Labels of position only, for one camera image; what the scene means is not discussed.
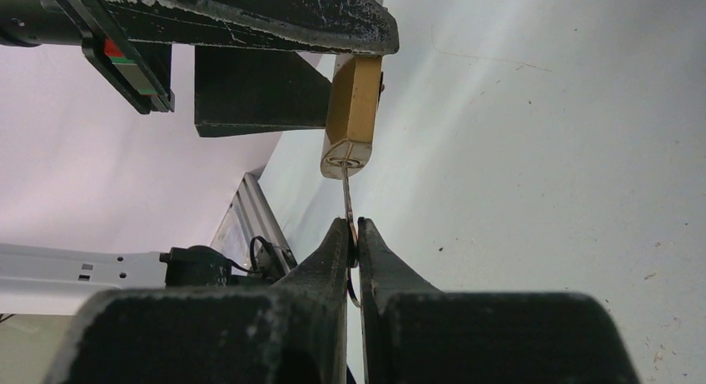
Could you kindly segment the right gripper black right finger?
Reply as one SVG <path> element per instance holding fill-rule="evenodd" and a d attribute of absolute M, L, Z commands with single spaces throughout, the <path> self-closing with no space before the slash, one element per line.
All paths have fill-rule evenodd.
<path fill-rule="evenodd" d="M 614 321 L 581 292 L 444 292 L 360 218 L 368 383 L 636 383 Z"/>

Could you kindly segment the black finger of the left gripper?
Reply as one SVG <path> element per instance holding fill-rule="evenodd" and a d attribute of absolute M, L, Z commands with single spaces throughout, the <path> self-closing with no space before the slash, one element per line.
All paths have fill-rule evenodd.
<path fill-rule="evenodd" d="M 295 52 L 196 47 L 194 78 L 200 137 L 325 126 L 331 81 Z"/>
<path fill-rule="evenodd" d="M 99 0 L 133 42 L 385 56 L 396 20 L 376 0 Z"/>

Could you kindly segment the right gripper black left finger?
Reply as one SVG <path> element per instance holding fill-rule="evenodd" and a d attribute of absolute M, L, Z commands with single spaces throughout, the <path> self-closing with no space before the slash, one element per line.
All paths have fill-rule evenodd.
<path fill-rule="evenodd" d="M 92 296 L 50 383 L 343 383 L 349 227 L 270 286 L 111 290 Z"/>

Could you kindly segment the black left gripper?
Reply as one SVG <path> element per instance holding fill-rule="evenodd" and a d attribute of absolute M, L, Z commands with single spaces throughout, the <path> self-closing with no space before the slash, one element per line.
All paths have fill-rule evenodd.
<path fill-rule="evenodd" d="M 79 47 L 137 112 L 174 109 L 171 46 L 129 40 L 100 0 L 1 0 L 1 44 Z"/>

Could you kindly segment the large brass padlock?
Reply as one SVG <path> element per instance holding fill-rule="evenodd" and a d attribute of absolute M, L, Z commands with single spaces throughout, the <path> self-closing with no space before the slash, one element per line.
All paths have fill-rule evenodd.
<path fill-rule="evenodd" d="M 331 83 L 320 170 L 341 180 L 369 162 L 382 84 L 381 56 L 340 55 Z"/>

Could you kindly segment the silver key with ring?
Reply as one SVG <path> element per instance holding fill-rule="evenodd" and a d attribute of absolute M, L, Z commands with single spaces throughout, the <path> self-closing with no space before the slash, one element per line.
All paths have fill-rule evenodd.
<path fill-rule="evenodd" d="M 357 295 L 355 294 L 351 275 L 352 270 L 358 267 L 358 235 L 356 232 L 355 218 L 352 210 L 351 190 L 349 182 L 349 166 L 350 164 L 347 160 L 344 160 L 341 163 L 345 215 L 349 233 L 347 293 L 353 305 L 357 308 L 361 308 L 360 301 Z"/>

